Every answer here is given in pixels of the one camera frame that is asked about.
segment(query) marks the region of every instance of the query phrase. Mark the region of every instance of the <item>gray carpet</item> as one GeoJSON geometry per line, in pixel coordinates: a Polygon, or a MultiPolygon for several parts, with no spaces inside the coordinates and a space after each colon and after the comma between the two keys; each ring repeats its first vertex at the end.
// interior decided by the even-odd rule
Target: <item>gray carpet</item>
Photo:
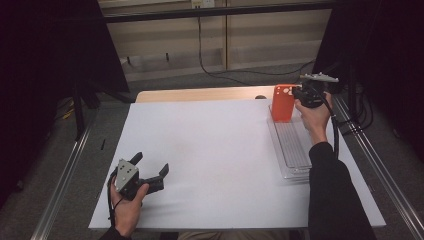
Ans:
{"type": "MultiPolygon", "coordinates": [[[[255,70],[275,73],[296,70],[299,67],[298,64],[255,70]]],[[[230,73],[225,76],[250,85],[273,85],[280,82],[292,82],[297,79],[297,75],[267,76],[252,73],[230,73]]],[[[213,78],[206,74],[130,83],[130,89],[134,96],[139,91],[145,90],[225,86],[242,86],[242,84],[229,79],[213,78]]],[[[119,141],[129,105],[118,103],[103,95],[100,97],[102,98],[101,107],[98,110],[86,110],[85,112],[87,116],[90,115],[90,111],[97,111],[95,124],[48,239],[97,239],[102,234],[88,229],[88,224],[119,141]]],[[[424,164],[415,156],[407,142],[393,134],[392,127],[384,114],[375,109],[374,116],[374,123],[366,130],[366,135],[422,218],[424,216],[424,195],[421,194],[421,191],[424,185],[424,164]]],[[[24,179],[24,190],[12,194],[0,211],[0,239],[31,238],[72,151],[75,134],[73,116],[67,120],[56,121],[51,131],[51,137],[40,153],[38,161],[24,179]]],[[[354,137],[349,135],[345,137],[345,140],[365,181],[373,189],[372,194],[387,222],[386,227],[375,229],[378,239],[414,239],[354,137]]],[[[144,240],[158,239],[158,237],[158,233],[136,233],[134,235],[134,239],[144,240]]]]}

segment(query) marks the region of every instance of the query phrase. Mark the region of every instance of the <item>hand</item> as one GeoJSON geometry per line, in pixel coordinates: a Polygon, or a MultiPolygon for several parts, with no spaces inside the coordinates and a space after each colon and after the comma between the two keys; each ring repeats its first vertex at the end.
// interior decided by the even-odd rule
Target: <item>hand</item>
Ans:
{"type": "MultiPolygon", "coordinates": [[[[331,94],[325,93],[325,98],[328,101],[328,104],[331,108],[333,108],[333,104],[331,102],[331,94]]],[[[319,142],[327,142],[327,123],[330,118],[330,112],[327,107],[322,104],[317,108],[307,108],[302,106],[299,99],[294,101],[294,105],[302,113],[302,120],[305,128],[309,131],[312,143],[315,145],[319,142]]]]}
{"type": "Polygon", "coordinates": [[[140,208],[143,198],[149,190],[149,184],[143,184],[137,191],[132,201],[122,199],[123,196],[116,191],[115,184],[110,185],[110,196],[115,207],[115,228],[123,237],[131,237],[140,218],[140,208]]]}

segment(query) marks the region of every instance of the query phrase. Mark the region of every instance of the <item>clear plastic tray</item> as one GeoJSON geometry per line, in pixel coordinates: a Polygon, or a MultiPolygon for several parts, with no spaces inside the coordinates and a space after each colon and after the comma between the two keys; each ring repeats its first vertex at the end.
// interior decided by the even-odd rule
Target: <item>clear plastic tray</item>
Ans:
{"type": "Polygon", "coordinates": [[[270,106],[268,127],[283,177],[308,180],[312,167],[308,153],[312,143],[299,111],[294,109],[292,119],[288,123],[274,122],[270,106]]]}

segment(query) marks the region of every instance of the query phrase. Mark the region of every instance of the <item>black sleeve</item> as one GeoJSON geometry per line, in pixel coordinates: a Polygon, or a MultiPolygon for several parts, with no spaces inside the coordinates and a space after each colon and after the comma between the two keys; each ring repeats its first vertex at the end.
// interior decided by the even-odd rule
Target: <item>black sleeve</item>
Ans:
{"type": "Polygon", "coordinates": [[[331,145],[314,145],[309,203],[311,240],[376,239],[346,165],[334,158],[331,145]]]}
{"type": "Polygon", "coordinates": [[[110,227],[109,230],[103,234],[100,240],[131,240],[131,238],[121,236],[118,230],[116,230],[114,227],[110,227]]]}

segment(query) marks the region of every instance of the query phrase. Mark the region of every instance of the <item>wire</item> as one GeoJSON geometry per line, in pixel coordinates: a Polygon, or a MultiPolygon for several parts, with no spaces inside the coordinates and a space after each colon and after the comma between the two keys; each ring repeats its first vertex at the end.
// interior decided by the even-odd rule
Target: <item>wire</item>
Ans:
{"type": "Polygon", "coordinates": [[[364,131],[364,130],[366,130],[367,128],[369,128],[373,124],[373,122],[374,122],[374,110],[373,110],[373,107],[372,107],[371,99],[368,96],[367,96],[367,101],[368,101],[368,108],[370,110],[370,116],[371,116],[371,119],[369,120],[368,124],[366,124],[365,126],[362,126],[366,122],[366,117],[364,117],[364,120],[361,121],[361,123],[359,124],[358,127],[353,128],[353,129],[350,129],[350,130],[342,133],[342,136],[347,136],[347,135],[352,134],[352,133],[357,133],[359,131],[364,131]]]}
{"type": "MultiPolygon", "coordinates": [[[[215,78],[224,78],[224,79],[228,79],[237,83],[241,83],[243,85],[248,85],[248,86],[253,86],[249,83],[246,82],[242,82],[239,81],[237,79],[234,78],[230,78],[230,77],[224,77],[224,76],[217,76],[217,75],[221,75],[221,74],[226,74],[226,73],[253,73],[253,74],[263,74],[263,75],[270,75],[270,76],[284,76],[284,75],[289,75],[289,74],[293,74],[293,73],[297,73],[299,72],[299,75],[301,75],[301,71],[308,66],[311,63],[315,62],[315,59],[303,64],[300,68],[290,71],[290,72],[285,72],[285,73],[267,73],[267,72],[259,72],[259,71],[252,71],[252,70],[227,70],[227,71],[218,71],[218,72],[209,72],[205,69],[204,65],[203,65],[203,58],[202,58],[202,27],[201,27],[201,21],[200,21],[200,17],[197,18],[197,23],[199,26],[199,63],[200,63],[200,67],[202,68],[203,72],[205,72],[206,74],[208,74],[211,77],[215,77],[215,78]]],[[[296,79],[296,81],[294,81],[293,83],[296,83],[299,81],[299,77],[296,79]]]]}
{"type": "Polygon", "coordinates": [[[198,22],[198,25],[199,25],[199,62],[200,62],[200,67],[202,68],[203,72],[205,72],[206,74],[208,74],[211,77],[224,78],[224,79],[228,79],[228,80],[231,80],[231,81],[234,81],[234,82],[243,84],[243,85],[253,86],[253,85],[251,85],[249,83],[245,83],[245,82],[239,81],[239,80],[234,79],[234,78],[222,77],[222,76],[221,77],[220,76],[215,76],[214,73],[208,72],[205,69],[205,67],[203,66],[203,59],[202,59],[202,39],[201,39],[202,38],[201,37],[201,35],[202,35],[202,27],[201,27],[201,24],[200,24],[200,17],[197,18],[197,22],[198,22]]]}
{"type": "Polygon", "coordinates": [[[334,114],[333,109],[331,109],[330,104],[328,103],[327,99],[318,92],[312,85],[309,85],[309,87],[319,96],[321,101],[324,103],[324,105],[327,107],[328,111],[330,112],[331,117],[331,123],[333,125],[333,133],[334,133],[334,157],[335,159],[339,159],[339,131],[338,131],[338,124],[337,124],[337,117],[336,114],[334,114]]]}

